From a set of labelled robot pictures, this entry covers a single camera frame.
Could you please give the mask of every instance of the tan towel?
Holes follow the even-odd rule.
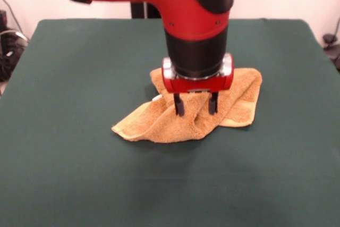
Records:
[[[262,84],[261,73],[256,69],[235,69],[230,90],[219,93],[215,115],[208,112],[210,93],[181,94],[185,107],[183,117],[175,114],[173,94],[165,89],[161,72],[156,69],[150,73],[161,96],[144,103],[112,127],[122,138],[172,143],[202,139],[217,126],[237,128],[252,124]]]

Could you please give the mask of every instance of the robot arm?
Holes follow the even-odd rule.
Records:
[[[149,2],[160,12],[169,57],[163,60],[163,81],[174,94],[176,113],[184,106],[180,93],[209,91],[210,114],[217,112],[217,96],[233,80],[233,58],[226,54],[230,9],[234,0],[73,0]]]

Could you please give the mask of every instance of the small white label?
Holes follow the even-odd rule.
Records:
[[[154,98],[152,99],[152,101],[157,101],[157,100],[161,99],[162,97],[163,97],[163,96],[160,94],[160,95],[154,97]]]

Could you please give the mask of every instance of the green table surface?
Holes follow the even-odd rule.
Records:
[[[111,127],[156,96],[160,20],[42,21],[0,100],[0,226],[340,226],[340,77],[300,20],[232,20],[256,119],[180,144]]]

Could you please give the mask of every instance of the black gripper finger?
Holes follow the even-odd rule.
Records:
[[[218,93],[212,93],[212,96],[209,100],[209,114],[214,115],[217,113],[217,102],[218,102]]]
[[[184,103],[181,100],[179,94],[174,94],[174,102],[175,102],[176,115],[183,116],[184,115]]]

